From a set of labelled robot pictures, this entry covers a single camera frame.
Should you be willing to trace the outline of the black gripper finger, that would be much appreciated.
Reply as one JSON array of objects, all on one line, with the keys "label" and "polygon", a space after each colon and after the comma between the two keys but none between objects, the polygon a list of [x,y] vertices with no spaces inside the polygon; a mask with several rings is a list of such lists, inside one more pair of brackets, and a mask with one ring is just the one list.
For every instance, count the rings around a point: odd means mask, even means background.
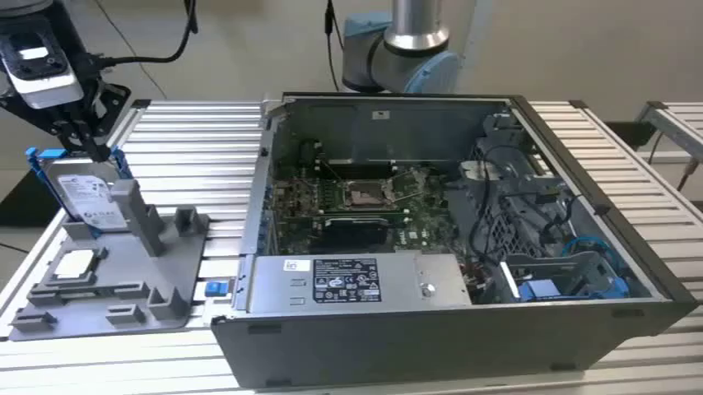
[{"label": "black gripper finger", "polygon": [[82,145],[91,160],[96,163],[104,162],[111,155],[108,137],[115,128],[115,119],[82,120]]},{"label": "black gripper finger", "polygon": [[70,152],[92,153],[91,116],[82,109],[50,109],[50,132]]}]

